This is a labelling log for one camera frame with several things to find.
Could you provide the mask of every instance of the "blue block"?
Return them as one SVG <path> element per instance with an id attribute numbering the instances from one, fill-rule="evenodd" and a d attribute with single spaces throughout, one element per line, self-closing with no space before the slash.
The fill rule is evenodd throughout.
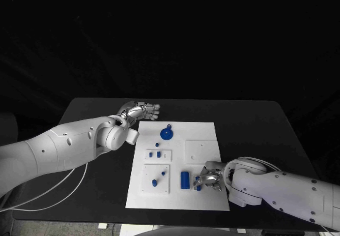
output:
<path id="1" fill-rule="evenodd" d="M 190 189 L 189 172 L 180 172 L 180 188 Z"/>
<path id="2" fill-rule="evenodd" d="M 200 177 L 196 176 L 194 180 L 197 180 Z M 200 185 L 196 186 L 196 190 L 200 191 Z"/>

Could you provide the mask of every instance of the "table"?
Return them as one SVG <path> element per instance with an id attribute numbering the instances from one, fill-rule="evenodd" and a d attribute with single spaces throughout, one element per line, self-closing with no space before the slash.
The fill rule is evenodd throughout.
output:
<path id="1" fill-rule="evenodd" d="M 76 98 L 59 124 L 114 115 L 132 99 Z M 294 134 L 285 114 L 272 101 L 134 99 L 161 105 L 160 121 L 214 122 L 222 161 L 240 156 L 259 158 L 284 171 L 317 178 L 308 157 Z M 70 197 L 55 207 L 36 211 L 14 211 L 20 220 L 98 222 L 202 226 L 243 229 L 318 231 L 320 226 L 276 211 L 262 201 L 245 208 L 230 205 L 230 211 L 127 209 L 134 146 L 124 144 L 88 164 L 83 182 Z M 56 203 L 73 190 L 85 167 L 76 168 L 69 179 L 39 200 L 24 205 L 37 209 Z M 30 180 L 19 202 L 44 192 L 69 171 Z"/>

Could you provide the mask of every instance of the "peg board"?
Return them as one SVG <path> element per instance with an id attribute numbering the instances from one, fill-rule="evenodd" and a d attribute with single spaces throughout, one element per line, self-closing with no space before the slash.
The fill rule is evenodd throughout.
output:
<path id="1" fill-rule="evenodd" d="M 161 130 L 171 125 L 173 138 L 163 140 Z M 202 185 L 202 190 L 193 189 L 193 176 L 200 174 L 203 165 L 186 163 L 186 141 L 216 141 L 214 125 L 204 122 L 164 122 L 140 121 L 140 137 L 135 143 L 129 186 L 127 194 L 125 208 L 150 209 L 187 209 L 187 210 L 220 210 L 229 211 L 227 195 L 225 186 L 222 192 Z M 220 161 L 219 149 L 213 144 L 209 146 L 214 157 L 206 156 L 200 161 Z M 147 150 L 170 150 L 171 162 L 145 161 Z M 150 194 L 140 191 L 144 188 L 145 179 L 142 178 L 144 165 L 163 165 L 170 167 L 168 171 L 168 194 Z M 187 171 L 190 176 L 190 190 L 180 189 L 180 172 Z"/>

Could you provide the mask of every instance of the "robotic hand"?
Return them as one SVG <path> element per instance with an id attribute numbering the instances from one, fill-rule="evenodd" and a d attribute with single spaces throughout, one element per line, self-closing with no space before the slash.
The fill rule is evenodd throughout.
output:
<path id="1" fill-rule="evenodd" d="M 193 185 L 229 190 L 229 201 L 245 207 L 262 199 L 284 213 L 340 231 L 340 186 L 282 172 L 268 162 L 240 157 L 225 163 L 207 161 Z"/>
<path id="2" fill-rule="evenodd" d="M 128 102 L 118 114 L 53 127 L 34 138 L 0 147 L 0 197 L 40 175 L 70 170 L 127 141 L 135 144 L 137 119 L 157 119 L 160 105 Z"/>

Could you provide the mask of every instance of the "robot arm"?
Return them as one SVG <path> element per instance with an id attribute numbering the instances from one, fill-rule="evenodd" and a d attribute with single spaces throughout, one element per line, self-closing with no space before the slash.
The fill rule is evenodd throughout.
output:
<path id="1" fill-rule="evenodd" d="M 135 144 L 137 119 L 155 119 L 160 105 L 127 103 L 114 116 L 85 119 L 53 127 L 34 138 L 0 147 L 0 197 L 34 177 L 70 170 L 124 141 Z"/>
<path id="2" fill-rule="evenodd" d="M 340 231 L 340 186 L 282 171 L 269 172 L 246 157 L 227 164 L 209 161 L 194 185 L 219 191 L 225 184 L 229 201 L 245 207 L 262 199 L 284 213 Z"/>

